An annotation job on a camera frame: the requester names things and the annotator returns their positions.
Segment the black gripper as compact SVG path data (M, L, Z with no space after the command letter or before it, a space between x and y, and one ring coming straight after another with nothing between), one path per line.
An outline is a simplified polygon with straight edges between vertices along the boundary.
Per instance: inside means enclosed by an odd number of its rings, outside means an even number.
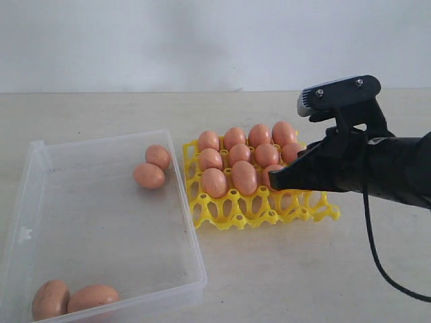
M269 172L274 190L319 190L330 192L361 192L364 176L364 147L375 136L357 127L347 135L335 127L327 129L321 141L313 142L297 153L290 166Z

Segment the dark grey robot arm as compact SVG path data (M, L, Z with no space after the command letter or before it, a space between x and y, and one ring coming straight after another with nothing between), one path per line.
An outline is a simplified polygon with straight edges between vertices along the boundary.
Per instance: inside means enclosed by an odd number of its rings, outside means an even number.
M290 166L270 172L275 190L358 192L430 208L430 135L368 138L327 129Z

